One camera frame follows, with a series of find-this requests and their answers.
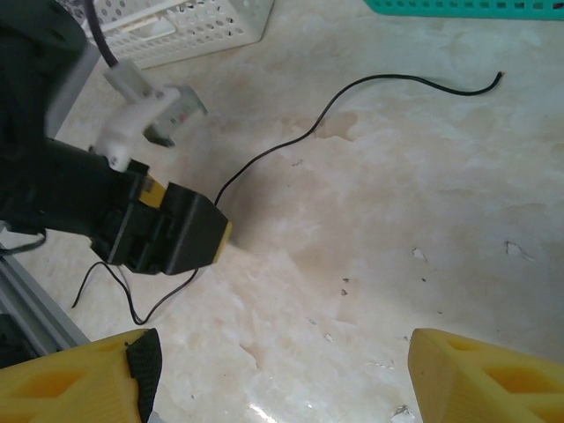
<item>green basket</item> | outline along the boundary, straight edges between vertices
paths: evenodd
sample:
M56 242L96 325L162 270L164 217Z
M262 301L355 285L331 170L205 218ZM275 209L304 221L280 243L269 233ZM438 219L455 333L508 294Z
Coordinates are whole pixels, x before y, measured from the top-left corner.
M365 0L384 15L448 18L564 19L564 0Z

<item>white marble floor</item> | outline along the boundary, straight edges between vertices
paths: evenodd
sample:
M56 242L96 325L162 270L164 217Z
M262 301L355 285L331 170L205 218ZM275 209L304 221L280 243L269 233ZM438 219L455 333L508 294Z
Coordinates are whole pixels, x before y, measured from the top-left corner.
M149 324L165 359L161 417L383 423L407 405L414 417L403 417L419 421L406 366L418 327L564 361L562 39L557 22L277 0L260 43L151 70L193 85L210 115L173 150L140 141L135 158L210 197L356 78L402 72L478 89L507 72L468 99L365 85L309 140L247 172L221 204L234 222L222 259ZM121 104L103 69L59 139L86 148ZM524 255L507 254L508 241ZM88 337L134 327L102 270L70 309L96 260L88 240L53 234L20 260ZM183 279L128 277L143 315Z

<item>power cord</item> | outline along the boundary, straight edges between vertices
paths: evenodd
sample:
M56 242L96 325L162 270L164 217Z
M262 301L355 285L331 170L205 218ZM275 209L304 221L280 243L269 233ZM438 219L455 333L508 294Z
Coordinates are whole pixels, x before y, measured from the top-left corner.
M14 254L26 253L28 251L38 249L47 241L47 232L45 231L45 229L41 229L38 235L41 236L39 240L20 245L19 247L14 247L13 249L5 249L4 247L0 247L0 257L13 256Z
M370 77L366 77L366 78L362 78L359 79L358 81L355 81L349 85L347 85L345 88L343 88L341 91L339 91L329 102L329 104L325 107L325 109L323 110L323 112L319 115L319 117L317 118L317 120L315 121L315 123L313 124L313 126L305 133L303 134L301 137L297 137L295 139L293 139L292 141L288 141L286 143L280 144L280 145L276 145L274 147L272 147L271 149L262 152L261 154L255 156L255 158L253 158L252 160L249 161L249 163L247 163L245 166L243 166L241 168L241 170L239 170L236 174L234 174L234 176L225 183L225 185L223 185L223 187L219 190L218 196L216 197L214 204L217 206L219 204L219 200L221 200L221 198L223 197L223 194L226 192L226 190L231 186L231 184L233 184L233 182L235 182L242 174L244 174L251 166L253 166L255 163L257 163L260 159L262 159L265 156L268 156L269 154L280 150L282 148L288 147L290 145L294 145L294 144L298 144L300 141L303 141L304 139L306 139L307 137L309 137L311 134L313 134L315 132L315 130L319 127L319 125L321 124L321 122L323 121L323 118L327 115L327 113L329 112L329 110L333 107L333 105L335 104L335 102L347 91L351 90L352 88L354 88L357 85L360 84L364 84L368 81L374 81L377 79L404 79L404 80L409 80L409 81L415 81L415 82L419 82L420 84L423 85L428 85L434 89L437 89L439 91L443 91L445 93L449 93L449 94L453 94L453 95L459 95L459 96L464 96L464 97L472 97L472 96L476 96L476 95L481 95L481 94L485 94L485 93L489 93L490 91L492 91L499 83L501 78L503 78L503 72L498 72L497 75L495 76L495 79L493 80L492 84L490 84L489 86L487 86L486 88L483 88L481 90L477 90L477 91L458 91L458 90L454 90L452 88L448 88L446 86L443 85L439 85L436 84L435 82L429 81L428 79L424 79L424 78L420 78L420 77L414 77L412 75L401 75L401 74L395 74L395 73L391 73L391 74L381 74L381 75L372 75ZM82 295L82 292L84 290L86 281L88 280L88 277L90 276L90 273L94 270L94 268L96 268L97 266L102 265L106 268L106 270L110 273L110 275L114 278L114 280L122 287L123 291L125 292L125 296L127 297L127 302L129 304L130 307L130 313L131 313L131 318L133 319L133 322L138 325L138 326L142 326L144 324L146 324L152 317L152 315L155 313L155 311L164 303L166 302L168 299L170 299L172 296L174 296L175 294L179 293L183 288L185 288L186 286L188 286L190 284L190 282L192 282L195 278L196 275L199 272L199 269L196 269L195 271L192 272L192 274L190 275L190 277L188 278L188 280L186 282L184 282L183 284L181 284L180 286L178 286L176 289L174 289L172 292L168 293L167 295L165 295L159 302L157 302L157 304L155 304L155 306L151 309L151 311L149 312L149 314L147 315L147 317L145 319L141 319L134 306L133 306L133 300L131 298L131 292L128 289L128 287L126 286L126 284L121 281L116 275L115 273L112 271L112 269L109 267L109 265L107 265L106 263L103 262L98 262L93 264L90 269L88 270L88 272L86 273L83 281L82 281L82 285L80 286L80 289L78 290L78 295L77 298L74 300L74 303L72 304L72 308L75 308L78 305L78 301L80 300L80 296Z
M84 0L84 7L85 7L85 15L86 20L88 21L88 26L90 27L90 32L92 33L92 38L94 38L94 42L96 46L98 46L98 50L100 51L100 55L106 61L110 68L115 67L119 62L110 50L108 43L106 42L106 38L104 37L104 33L100 28L100 22L98 20L98 15L96 14L96 8L94 7L93 0Z

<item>white storage basket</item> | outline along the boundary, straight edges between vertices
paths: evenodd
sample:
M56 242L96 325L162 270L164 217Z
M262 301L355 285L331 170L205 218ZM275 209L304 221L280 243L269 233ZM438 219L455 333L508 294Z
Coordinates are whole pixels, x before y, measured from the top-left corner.
M115 56L149 68L259 41L273 2L98 0L96 11Z

